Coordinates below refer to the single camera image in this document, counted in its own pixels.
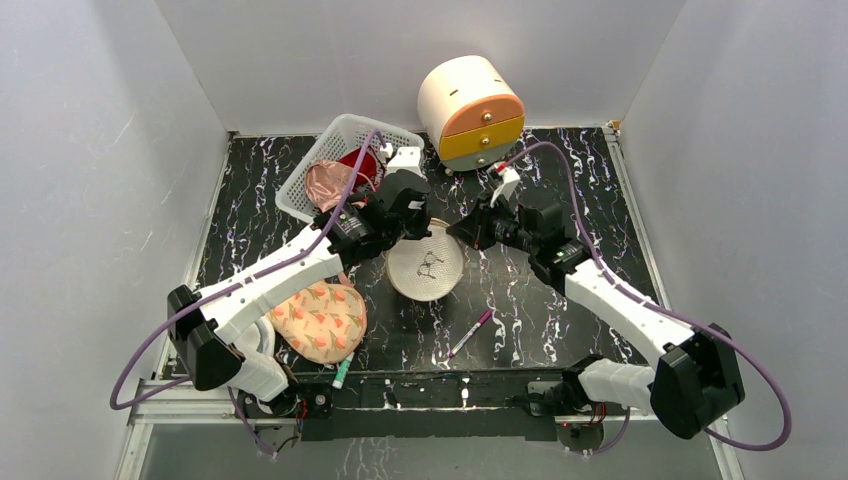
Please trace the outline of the white mesh laundry bag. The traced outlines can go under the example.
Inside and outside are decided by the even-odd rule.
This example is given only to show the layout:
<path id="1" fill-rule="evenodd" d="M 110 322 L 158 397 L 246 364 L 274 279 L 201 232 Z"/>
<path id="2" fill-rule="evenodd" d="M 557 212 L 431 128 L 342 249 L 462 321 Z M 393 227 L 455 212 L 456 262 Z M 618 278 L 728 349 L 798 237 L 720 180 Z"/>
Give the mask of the white mesh laundry bag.
<path id="1" fill-rule="evenodd" d="M 448 295 L 460 282 L 465 256 L 460 243 L 447 233 L 449 224 L 432 218 L 429 237 L 400 240 L 389 250 L 386 272 L 402 296 L 431 302 Z"/>

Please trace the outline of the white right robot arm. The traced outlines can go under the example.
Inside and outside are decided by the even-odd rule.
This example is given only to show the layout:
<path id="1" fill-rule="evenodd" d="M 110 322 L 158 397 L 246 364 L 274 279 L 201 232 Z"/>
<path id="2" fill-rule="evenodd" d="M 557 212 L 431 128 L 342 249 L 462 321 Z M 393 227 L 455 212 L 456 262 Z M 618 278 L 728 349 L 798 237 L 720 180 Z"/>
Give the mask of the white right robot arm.
<path id="1" fill-rule="evenodd" d="M 559 382 L 531 383 L 524 396 L 513 398 L 529 414 L 587 414 L 615 403 L 653 414 L 672 434 L 690 439 L 744 401 L 734 351 L 715 336 L 720 327 L 682 326 L 657 312 L 650 299 L 628 298 L 622 282 L 604 277 L 561 206 L 512 208 L 504 199 L 481 196 L 447 232 L 474 250 L 502 244 L 527 253 L 542 283 L 602 319 L 646 361 L 631 365 L 589 355 L 566 368 Z"/>

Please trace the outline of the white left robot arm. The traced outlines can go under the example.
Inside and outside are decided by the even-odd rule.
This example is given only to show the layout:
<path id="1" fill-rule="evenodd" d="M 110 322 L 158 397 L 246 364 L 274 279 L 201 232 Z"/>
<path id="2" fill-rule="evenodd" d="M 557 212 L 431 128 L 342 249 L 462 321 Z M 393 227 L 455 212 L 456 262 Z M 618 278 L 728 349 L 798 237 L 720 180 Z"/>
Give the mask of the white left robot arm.
<path id="1" fill-rule="evenodd" d="M 228 386 L 256 396 L 275 416 L 294 411 L 297 387 L 270 353 L 237 340 L 277 305 L 312 284 L 378 257 L 401 240 L 429 236 L 431 188 L 414 172 L 388 174 L 375 193 L 361 193 L 283 247 L 230 278 L 201 290 L 186 285 L 167 296 L 168 337 L 198 391 Z"/>

